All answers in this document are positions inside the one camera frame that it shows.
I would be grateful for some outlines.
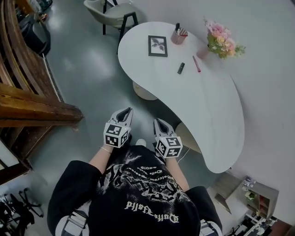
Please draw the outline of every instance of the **black and white marker cube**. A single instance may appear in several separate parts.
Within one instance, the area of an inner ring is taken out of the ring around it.
[[[131,128],[117,124],[106,123],[104,134],[104,144],[120,148],[128,139]]]
[[[178,157],[183,144],[180,137],[157,137],[156,150],[164,158]]]

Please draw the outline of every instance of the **sneaker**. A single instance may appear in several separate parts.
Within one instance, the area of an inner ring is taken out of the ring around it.
[[[136,142],[135,145],[141,145],[141,146],[146,147],[147,146],[147,142],[144,139],[141,138],[141,139],[137,140],[137,142]]]

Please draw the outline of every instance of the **picture frame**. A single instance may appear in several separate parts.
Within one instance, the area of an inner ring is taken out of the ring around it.
[[[149,35],[148,55],[150,57],[168,57],[166,37]]]

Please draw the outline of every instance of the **table leg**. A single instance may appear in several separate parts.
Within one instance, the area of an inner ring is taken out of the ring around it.
[[[195,150],[196,152],[202,153],[199,145],[195,141],[194,137],[190,133],[189,129],[186,128],[183,122],[181,122],[175,129],[175,133],[180,136],[181,142],[184,146]]]
[[[145,90],[143,87],[140,87],[137,83],[133,82],[133,89],[137,96],[141,97],[144,100],[157,100],[158,98],[152,95],[150,92]]]

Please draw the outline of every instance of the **white chair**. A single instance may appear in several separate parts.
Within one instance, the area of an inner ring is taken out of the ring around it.
[[[106,34],[106,25],[110,25],[120,31],[120,43],[123,38],[125,28],[130,29],[138,25],[138,19],[139,21],[142,20],[142,14],[137,8],[129,3],[118,4],[116,0],[113,0],[113,2],[115,6],[111,7],[109,10],[106,10],[107,0],[85,0],[84,5],[94,18],[103,24],[103,35]]]

